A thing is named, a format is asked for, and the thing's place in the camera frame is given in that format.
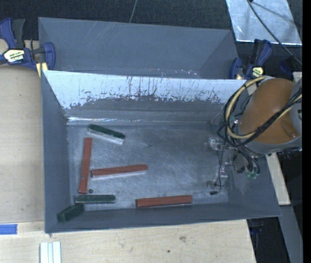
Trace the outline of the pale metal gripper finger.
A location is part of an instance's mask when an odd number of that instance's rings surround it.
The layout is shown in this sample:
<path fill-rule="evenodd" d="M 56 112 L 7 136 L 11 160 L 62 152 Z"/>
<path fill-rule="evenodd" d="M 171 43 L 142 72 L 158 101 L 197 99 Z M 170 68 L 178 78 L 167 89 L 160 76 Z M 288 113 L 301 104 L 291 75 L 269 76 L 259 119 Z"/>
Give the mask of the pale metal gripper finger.
<path fill-rule="evenodd" d="M 207 148 L 212 151 L 224 151 L 229 149 L 229 145 L 221 138 L 210 136 L 206 142 Z"/>
<path fill-rule="evenodd" d="M 212 179 L 206 181 L 208 188 L 223 188 L 228 178 L 228 172 L 226 168 L 219 165 L 215 171 L 215 175 Z"/>

